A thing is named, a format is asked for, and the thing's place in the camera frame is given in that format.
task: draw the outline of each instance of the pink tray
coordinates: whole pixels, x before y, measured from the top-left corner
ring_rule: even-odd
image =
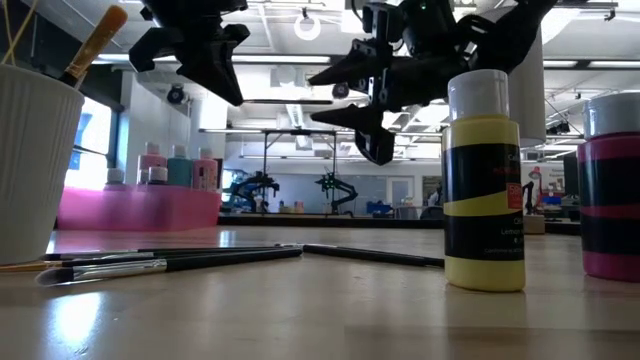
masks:
[[[220,194],[180,186],[65,188],[60,230],[180,231],[215,226]]]

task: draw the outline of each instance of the pink paint bottle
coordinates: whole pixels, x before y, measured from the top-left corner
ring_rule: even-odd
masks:
[[[209,148],[200,148],[200,160],[193,161],[193,188],[209,192],[218,189],[218,162]]]
[[[156,143],[146,143],[146,154],[138,157],[138,177],[140,177],[141,170],[149,171],[150,167],[167,167],[167,158],[160,155],[160,146]]]

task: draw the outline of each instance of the robotic claw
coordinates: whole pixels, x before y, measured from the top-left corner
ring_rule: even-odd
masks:
[[[258,205],[254,193],[260,189],[273,189],[273,197],[275,197],[276,193],[280,191],[280,184],[276,183],[272,177],[264,174],[262,171],[256,171],[254,176],[234,185],[231,189],[231,194],[247,200],[251,207],[251,212],[255,213],[258,210]],[[265,199],[262,200],[260,212],[269,212],[269,203],[266,202]]]
[[[327,199],[329,198],[329,190],[331,189],[336,189],[347,193],[347,196],[343,197],[342,199],[331,201],[331,213],[334,215],[340,213],[340,205],[355,200],[358,197],[356,188],[353,187],[353,185],[349,185],[340,179],[336,179],[335,174],[332,172],[327,173],[326,176],[322,175],[322,178],[315,183],[322,186],[322,192],[325,193]]]
[[[319,112],[312,119],[355,130],[356,145],[369,161],[393,159],[394,134],[382,127],[385,111],[427,106],[447,96],[453,77],[479,69],[510,73],[526,57],[543,17],[558,0],[516,0],[497,22],[467,15],[456,23],[449,0],[404,0],[400,5],[364,5],[363,30],[340,62],[309,79],[311,85],[346,82],[369,94],[366,107]],[[249,36],[244,25],[220,26],[221,14],[247,8],[246,0],[143,0],[142,15],[161,26],[150,29],[129,52],[137,71],[154,68],[155,57],[175,54],[184,75],[232,105],[243,102],[231,64],[233,49]],[[396,57],[390,43],[403,40],[410,56]]]

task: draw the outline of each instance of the white bottle cap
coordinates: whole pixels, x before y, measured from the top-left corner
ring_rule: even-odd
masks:
[[[476,70],[449,81],[451,121],[483,115],[509,116],[508,76],[500,70]]]
[[[149,170],[140,169],[138,170],[138,184],[146,184],[149,182]]]
[[[149,168],[149,182],[167,182],[169,171],[166,167],[152,166]]]
[[[173,145],[173,157],[175,158],[186,158],[187,157],[187,148],[184,145]]]
[[[640,132],[640,94],[603,96],[584,106],[586,139],[624,132]]]
[[[200,148],[200,159],[211,160],[213,159],[213,152],[210,148]]]
[[[124,184],[124,171],[121,169],[107,169],[108,184]]]
[[[151,141],[147,141],[147,155],[158,155],[160,154],[160,145],[156,143],[152,143]]]

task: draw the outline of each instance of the teal paint bottle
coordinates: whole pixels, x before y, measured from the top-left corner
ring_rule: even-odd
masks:
[[[173,154],[167,160],[167,168],[168,185],[191,187],[193,162],[187,159],[187,149],[183,145],[173,145]]]

